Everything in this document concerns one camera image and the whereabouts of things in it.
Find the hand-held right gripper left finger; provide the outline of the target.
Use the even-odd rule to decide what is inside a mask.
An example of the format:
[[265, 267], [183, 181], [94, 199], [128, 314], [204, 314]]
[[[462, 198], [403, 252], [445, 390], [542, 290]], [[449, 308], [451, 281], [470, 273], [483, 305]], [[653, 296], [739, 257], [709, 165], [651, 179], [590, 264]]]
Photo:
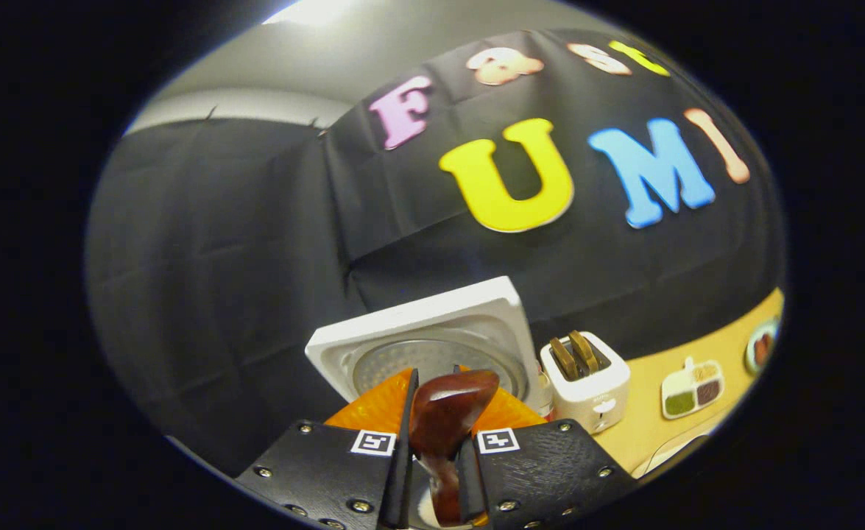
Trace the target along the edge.
[[237, 477], [267, 506], [328, 529], [406, 529], [411, 503], [406, 369], [328, 422], [298, 420]]

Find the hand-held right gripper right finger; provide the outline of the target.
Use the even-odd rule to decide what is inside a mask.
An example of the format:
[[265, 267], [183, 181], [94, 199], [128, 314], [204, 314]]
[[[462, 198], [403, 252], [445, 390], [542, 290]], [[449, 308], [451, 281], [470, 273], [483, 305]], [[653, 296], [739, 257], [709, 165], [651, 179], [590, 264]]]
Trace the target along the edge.
[[481, 529], [557, 529], [635, 490], [576, 420], [548, 422], [499, 389], [458, 452], [458, 513]]

